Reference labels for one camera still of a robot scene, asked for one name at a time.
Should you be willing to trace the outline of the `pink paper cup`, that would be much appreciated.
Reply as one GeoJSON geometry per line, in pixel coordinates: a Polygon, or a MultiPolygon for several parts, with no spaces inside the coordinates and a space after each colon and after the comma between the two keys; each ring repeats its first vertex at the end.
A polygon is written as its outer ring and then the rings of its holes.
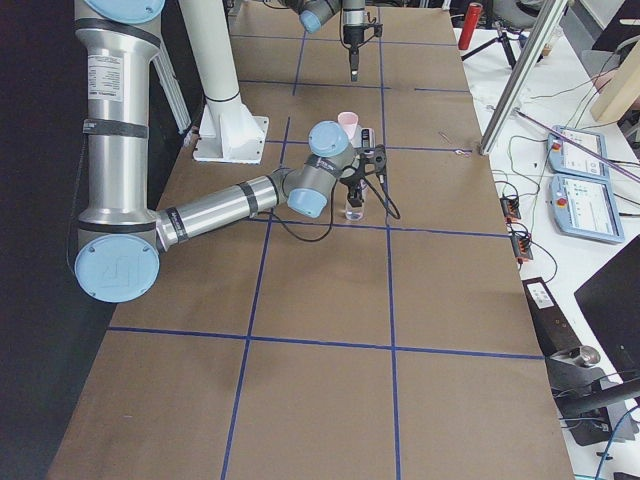
{"type": "Polygon", "coordinates": [[[355,146],[359,126],[359,116],[352,111],[343,111],[338,114],[337,120],[338,124],[346,133],[350,143],[355,146]]]}

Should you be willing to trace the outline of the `clear glass sauce bottle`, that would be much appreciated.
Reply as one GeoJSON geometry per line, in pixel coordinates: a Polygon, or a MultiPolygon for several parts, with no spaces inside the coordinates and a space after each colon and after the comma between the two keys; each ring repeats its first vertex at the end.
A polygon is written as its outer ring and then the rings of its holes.
{"type": "Polygon", "coordinates": [[[350,221],[359,221],[364,217],[367,185],[361,180],[348,188],[345,203],[345,217],[350,221]]]}

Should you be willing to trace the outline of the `silver digital kitchen scale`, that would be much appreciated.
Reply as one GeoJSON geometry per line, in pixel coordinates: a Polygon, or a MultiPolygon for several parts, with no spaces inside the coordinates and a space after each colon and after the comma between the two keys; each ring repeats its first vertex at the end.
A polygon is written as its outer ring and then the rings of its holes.
{"type": "Polygon", "coordinates": [[[358,125],[350,142],[356,150],[363,151],[367,156],[371,156],[376,145],[375,132],[372,128],[358,125]]]}

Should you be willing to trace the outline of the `red cylinder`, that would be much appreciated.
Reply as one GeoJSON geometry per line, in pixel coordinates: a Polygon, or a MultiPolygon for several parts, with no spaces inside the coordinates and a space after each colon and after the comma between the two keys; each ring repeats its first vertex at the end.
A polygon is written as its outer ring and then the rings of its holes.
{"type": "Polygon", "coordinates": [[[458,39],[458,49],[466,51],[471,43],[479,19],[483,11],[483,5],[478,2],[470,2],[464,15],[464,23],[458,39]]]}

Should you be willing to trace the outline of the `orange connector block upper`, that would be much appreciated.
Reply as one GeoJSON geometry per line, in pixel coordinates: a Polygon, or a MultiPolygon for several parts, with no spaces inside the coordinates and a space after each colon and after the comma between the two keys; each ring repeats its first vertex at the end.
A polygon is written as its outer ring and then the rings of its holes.
{"type": "Polygon", "coordinates": [[[520,214],[520,200],[518,196],[506,196],[500,197],[500,205],[507,222],[518,221],[521,219],[520,214]]]}

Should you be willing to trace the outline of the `orange connector block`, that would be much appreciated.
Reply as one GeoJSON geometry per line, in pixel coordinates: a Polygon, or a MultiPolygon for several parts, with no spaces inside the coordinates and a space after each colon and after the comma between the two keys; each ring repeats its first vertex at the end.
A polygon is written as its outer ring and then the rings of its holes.
{"type": "Polygon", "coordinates": [[[521,219],[520,214],[520,200],[518,196],[506,196],[500,197],[500,205],[507,222],[518,221],[521,219]]]}
{"type": "Polygon", "coordinates": [[[514,256],[519,264],[531,261],[533,254],[531,250],[531,236],[525,232],[514,231],[510,234],[510,240],[514,256]]]}

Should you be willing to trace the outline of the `orange connector block lower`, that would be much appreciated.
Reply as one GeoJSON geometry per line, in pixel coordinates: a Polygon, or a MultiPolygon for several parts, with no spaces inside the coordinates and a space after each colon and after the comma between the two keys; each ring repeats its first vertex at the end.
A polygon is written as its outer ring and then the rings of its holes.
{"type": "Polygon", "coordinates": [[[531,236],[525,232],[514,231],[510,234],[510,240],[514,256],[519,264],[531,261],[533,254],[531,250],[531,236]]]}

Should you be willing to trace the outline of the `upper teach pendant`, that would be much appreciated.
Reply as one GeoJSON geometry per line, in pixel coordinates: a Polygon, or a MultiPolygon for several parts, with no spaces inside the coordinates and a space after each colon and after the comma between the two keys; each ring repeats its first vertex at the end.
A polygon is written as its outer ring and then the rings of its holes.
{"type": "MultiPolygon", "coordinates": [[[[554,125],[553,130],[583,145],[590,151],[606,156],[605,137],[601,133],[572,129],[554,125]]],[[[550,149],[548,160],[555,173],[577,175],[591,179],[609,178],[609,167],[593,155],[567,143],[554,134],[549,134],[547,147],[550,149]]]]}

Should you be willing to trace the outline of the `lower teach pendant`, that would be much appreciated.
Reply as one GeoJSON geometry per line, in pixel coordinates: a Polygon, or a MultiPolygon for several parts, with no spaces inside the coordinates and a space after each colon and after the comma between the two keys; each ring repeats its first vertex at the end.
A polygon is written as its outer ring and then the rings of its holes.
{"type": "Polygon", "coordinates": [[[610,244],[625,240],[607,179],[556,174],[551,178],[549,190],[552,216],[564,234],[610,244]]]}

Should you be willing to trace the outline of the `black box with label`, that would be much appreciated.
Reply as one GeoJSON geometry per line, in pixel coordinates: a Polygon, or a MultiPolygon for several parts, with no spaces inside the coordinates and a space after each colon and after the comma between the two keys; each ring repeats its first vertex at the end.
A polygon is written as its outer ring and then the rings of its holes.
{"type": "Polygon", "coordinates": [[[545,357],[582,345],[541,277],[522,281],[538,344],[545,357]]]}

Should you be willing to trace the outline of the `wooden beam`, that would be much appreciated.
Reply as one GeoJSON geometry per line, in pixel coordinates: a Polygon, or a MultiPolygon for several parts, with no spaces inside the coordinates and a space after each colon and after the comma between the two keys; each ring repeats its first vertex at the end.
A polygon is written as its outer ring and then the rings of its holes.
{"type": "Polygon", "coordinates": [[[636,43],[591,108],[596,121],[617,121],[639,97],[639,43],[636,43]]]}

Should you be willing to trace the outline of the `black monitor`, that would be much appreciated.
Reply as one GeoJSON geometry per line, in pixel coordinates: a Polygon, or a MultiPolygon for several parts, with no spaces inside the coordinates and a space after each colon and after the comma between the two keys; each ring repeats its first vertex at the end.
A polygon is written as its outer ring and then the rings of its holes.
{"type": "Polygon", "coordinates": [[[599,269],[574,296],[616,369],[639,368],[639,237],[599,269]]]}

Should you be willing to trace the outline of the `black clamp stand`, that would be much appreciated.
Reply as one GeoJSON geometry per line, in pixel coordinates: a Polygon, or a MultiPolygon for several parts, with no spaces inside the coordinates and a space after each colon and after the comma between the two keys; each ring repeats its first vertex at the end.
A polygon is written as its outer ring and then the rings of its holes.
{"type": "Polygon", "coordinates": [[[561,350],[545,359],[552,396],[575,442],[588,446],[612,434],[624,442],[639,429],[624,418],[626,402],[639,397],[637,368],[606,374],[589,346],[561,350]]]}

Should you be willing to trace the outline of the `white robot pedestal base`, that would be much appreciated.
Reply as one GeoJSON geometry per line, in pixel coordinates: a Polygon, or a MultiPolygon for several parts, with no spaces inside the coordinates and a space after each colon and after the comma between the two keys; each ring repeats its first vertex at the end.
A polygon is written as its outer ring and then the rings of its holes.
{"type": "Polygon", "coordinates": [[[206,105],[194,158],[198,161],[258,164],[269,125],[244,105],[223,3],[179,3],[206,105]]]}

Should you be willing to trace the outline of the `aluminium frame post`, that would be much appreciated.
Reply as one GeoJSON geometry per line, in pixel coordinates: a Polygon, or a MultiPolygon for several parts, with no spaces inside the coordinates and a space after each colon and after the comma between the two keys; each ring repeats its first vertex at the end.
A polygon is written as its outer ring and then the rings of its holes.
{"type": "Polygon", "coordinates": [[[524,87],[527,77],[542,54],[543,47],[558,25],[568,0],[546,1],[531,31],[515,67],[505,85],[479,144],[479,153],[488,155],[494,147],[506,121],[515,107],[516,100],[524,87]]]}

